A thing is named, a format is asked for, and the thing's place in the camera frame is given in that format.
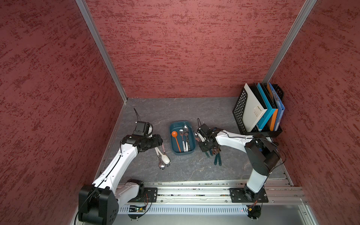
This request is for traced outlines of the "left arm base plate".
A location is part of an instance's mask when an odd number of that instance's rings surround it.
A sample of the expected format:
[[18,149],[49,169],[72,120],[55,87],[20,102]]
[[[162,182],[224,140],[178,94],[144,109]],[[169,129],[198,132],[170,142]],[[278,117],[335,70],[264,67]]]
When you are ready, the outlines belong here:
[[138,195],[129,200],[129,203],[147,203],[147,202],[156,202],[158,195],[157,187],[141,187],[139,189]]

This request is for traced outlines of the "white handle steel spoon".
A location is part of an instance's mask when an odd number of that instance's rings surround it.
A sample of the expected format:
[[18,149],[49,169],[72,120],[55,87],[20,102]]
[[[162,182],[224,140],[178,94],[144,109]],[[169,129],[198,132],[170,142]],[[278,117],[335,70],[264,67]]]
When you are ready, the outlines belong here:
[[182,138],[183,152],[185,152],[185,151],[186,151],[186,145],[185,145],[185,142],[184,142],[184,130],[183,130],[183,129],[180,129],[180,130],[179,130],[179,134],[180,134],[180,136],[181,136],[181,138]]

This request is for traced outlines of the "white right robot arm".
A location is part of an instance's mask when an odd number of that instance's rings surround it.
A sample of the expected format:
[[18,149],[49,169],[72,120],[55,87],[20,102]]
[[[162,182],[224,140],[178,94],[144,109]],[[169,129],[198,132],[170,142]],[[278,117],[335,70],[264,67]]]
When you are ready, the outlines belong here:
[[277,145],[262,135],[246,136],[225,130],[205,131],[200,128],[196,133],[203,152],[215,150],[219,155],[220,147],[227,146],[247,154],[252,172],[243,188],[243,194],[248,202],[257,200],[270,173],[280,161]]

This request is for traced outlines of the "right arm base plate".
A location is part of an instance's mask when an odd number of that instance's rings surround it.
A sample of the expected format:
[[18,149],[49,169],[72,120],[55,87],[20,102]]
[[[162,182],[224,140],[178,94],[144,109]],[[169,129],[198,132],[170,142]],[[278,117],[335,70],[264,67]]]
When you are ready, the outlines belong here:
[[254,193],[249,188],[230,188],[230,198],[232,203],[268,203],[269,199],[264,188],[258,193]]

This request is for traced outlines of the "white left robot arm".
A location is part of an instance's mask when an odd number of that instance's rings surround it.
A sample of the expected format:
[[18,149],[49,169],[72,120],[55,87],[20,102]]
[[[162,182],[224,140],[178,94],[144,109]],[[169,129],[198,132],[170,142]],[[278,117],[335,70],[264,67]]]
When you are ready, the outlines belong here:
[[159,147],[163,144],[160,135],[127,135],[120,142],[120,148],[105,171],[91,184],[84,185],[79,192],[77,221],[91,225],[111,225],[119,208],[142,195],[141,182],[130,180],[116,197],[116,189],[131,161],[140,152]]

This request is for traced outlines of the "orange plastic spoon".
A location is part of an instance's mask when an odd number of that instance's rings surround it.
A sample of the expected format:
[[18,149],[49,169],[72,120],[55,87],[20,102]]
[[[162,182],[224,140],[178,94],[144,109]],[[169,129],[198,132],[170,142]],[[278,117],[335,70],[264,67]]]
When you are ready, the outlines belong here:
[[180,148],[179,142],[178,142],[178,140],[177,140],[177,136],[178,136],[178,133],[177,133],[176,131],[173,131],[173,132],[172,132],[172,137],[173,137],[173,138],[175,139],[175,141],[176,141],[176,144],[177,144],[177,147],[178,147],[179,152],[181,152],[181,148]]

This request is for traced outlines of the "patterned handle steel spoon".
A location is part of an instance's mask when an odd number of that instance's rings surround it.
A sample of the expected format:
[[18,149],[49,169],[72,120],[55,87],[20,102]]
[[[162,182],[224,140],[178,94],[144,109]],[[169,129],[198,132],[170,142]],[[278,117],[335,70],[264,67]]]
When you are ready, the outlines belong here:
[[187,149],[187,152],[191,152],[191,145],[190,145],[190,139],[189,139],[189,127],[185,124],[184,127],[184,135],[185,135],[185,138],[186,138],[186,149]]

